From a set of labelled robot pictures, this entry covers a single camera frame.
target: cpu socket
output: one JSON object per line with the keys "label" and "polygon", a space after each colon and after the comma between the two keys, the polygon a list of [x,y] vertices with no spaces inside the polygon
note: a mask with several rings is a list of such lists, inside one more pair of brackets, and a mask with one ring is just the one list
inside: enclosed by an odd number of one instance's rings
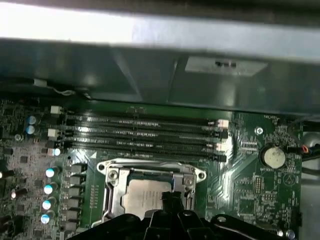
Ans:
{"label": "cpu socket", "polygon": [[100,162],[97,170],[105,175],[102,219],[130,213],[140,219],[162,208],[162,192],[181,192],[186,210],[195,205],[196,184],[206,179],[205,171],[179,162],[115,158]]}

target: motherboard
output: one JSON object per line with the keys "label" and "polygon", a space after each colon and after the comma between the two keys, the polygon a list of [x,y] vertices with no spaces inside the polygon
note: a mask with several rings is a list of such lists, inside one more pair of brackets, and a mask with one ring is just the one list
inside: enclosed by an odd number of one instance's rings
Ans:
{"label": "motherboard", "polygon": [[[161,208],[161,192],[173,190],[208,221],[227,214],[298,236],[302,162],[287,151],[295,146],[288,121],[175,106],[2,99],[0,221],[10,224],[0,239],[65,240],[123,213],[147,217]],[[299,139],[302,130],[294,132]]]}

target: white label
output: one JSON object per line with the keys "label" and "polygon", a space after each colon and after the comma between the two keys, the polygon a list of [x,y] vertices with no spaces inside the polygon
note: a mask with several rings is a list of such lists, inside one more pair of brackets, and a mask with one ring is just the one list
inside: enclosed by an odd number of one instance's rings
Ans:
{"label": "white label", "polygon": [[260,61],[191,56],[185,66],[185,71],[192,73],[252,77],[267,66],[268,63]]}

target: metal bracket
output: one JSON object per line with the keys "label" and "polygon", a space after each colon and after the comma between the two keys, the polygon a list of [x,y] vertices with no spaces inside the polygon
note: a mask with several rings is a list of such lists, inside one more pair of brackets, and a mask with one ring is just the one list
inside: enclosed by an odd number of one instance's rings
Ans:
{"label": "metal bracket", "polygon": [[130,174],[161,176],[173,181],[171,190],[182,193],[182,203],[188,210],[194,208],[196,183],[207,177],[205,171],[189,164],[140,159],[115,158],[100,162],[96,169],[105,175],[105,194],[102,220],[95,222],[93,227],[108,218],[126,213],[122,198],[128,193]]}

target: metal panel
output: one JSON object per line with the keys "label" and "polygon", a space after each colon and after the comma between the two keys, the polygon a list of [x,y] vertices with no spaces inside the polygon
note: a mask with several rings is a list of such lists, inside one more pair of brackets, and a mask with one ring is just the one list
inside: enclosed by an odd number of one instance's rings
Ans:
{"label": "metal panel", "polygon": [[[272,12],[268,20],[269,12],[261,9],[247,14],[214,9],[219,19],[203,19],[109,11],[109,1],[94,0],[91,9],[85,0],[41,4],[46,7],[0,2],[0,23],[7,23],[0,24],[1,75],[48,79],[102,100],[293,114],[320,108],[320,48],[312,47],[320,42],[320,19],[314,15],[308,21],[303,14],[295,18],[314,26],[306,28],[259,23],[290,16]],[[171,14],[182,9],[171,6]],[[259,21],[225,20],[222,13]],[[253,76],[186,72],[190,56],[253,60],[267,67]]]}

